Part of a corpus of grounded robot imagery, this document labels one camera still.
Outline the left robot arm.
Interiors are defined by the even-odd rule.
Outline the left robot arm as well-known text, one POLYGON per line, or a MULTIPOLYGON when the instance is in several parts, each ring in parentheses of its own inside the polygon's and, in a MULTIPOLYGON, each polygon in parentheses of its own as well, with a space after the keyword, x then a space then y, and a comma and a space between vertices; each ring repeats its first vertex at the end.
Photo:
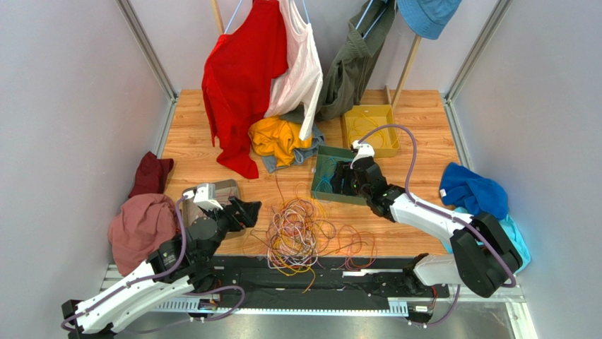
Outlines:
POLYGON ((237 284, 217 282, 212 258, 233 232, 253 228, 262 203, 231 196, 225 205, 213 197, 213 185, 188 191, 175 204, 179 233, 163 242, 130 274, 87 300, 61 306, 61 328, 69 338, 113 338, 136 319, 175 297, 218 296, 239 292, 239 301, 222 318, 236 311, 245 298, 237 284))

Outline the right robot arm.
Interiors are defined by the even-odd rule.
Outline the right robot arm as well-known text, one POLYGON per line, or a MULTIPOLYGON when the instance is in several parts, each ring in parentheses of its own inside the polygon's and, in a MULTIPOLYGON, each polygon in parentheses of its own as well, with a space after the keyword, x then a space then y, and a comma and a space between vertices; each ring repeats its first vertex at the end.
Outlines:
POLYGON ((349 184, 378 217, 417 228, 450 246, 451 254, 419 254, 401 270, 401 286, 412 296, 433 295, 437 285, 454 285, 453 311, 462 287, 479 297, 491 297, 501 287, 517 286, 516 272, 523 258, 498 219, 489 213, 471 215, 429 203, 409 189, 418 147, 413 134, 411 163, 405 184, 387 182, 375 162, 375 150, 367 137, 353 141, 355 156, 348 171, 349 184))

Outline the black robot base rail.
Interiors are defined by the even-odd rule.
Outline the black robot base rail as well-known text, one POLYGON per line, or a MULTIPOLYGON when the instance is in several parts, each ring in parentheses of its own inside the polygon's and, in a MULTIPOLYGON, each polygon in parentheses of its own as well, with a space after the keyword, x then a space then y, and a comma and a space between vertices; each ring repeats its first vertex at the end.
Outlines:
POLYGON ((287 276, 275 268, 269 268, 266 258, 246 256, 214 256, 215 271, 199 292, 227 285, 297 290, 305 294, 311 290, 352 290, 374 292, 382 297, 398 297, 429 306, 433 301, 450 297, 447 286, 421 287, 411 290, 404 285, 403 268, 409 258, 355 258, 358 269, 344 267, 340 256, 321 258, 307 272, 287 276))

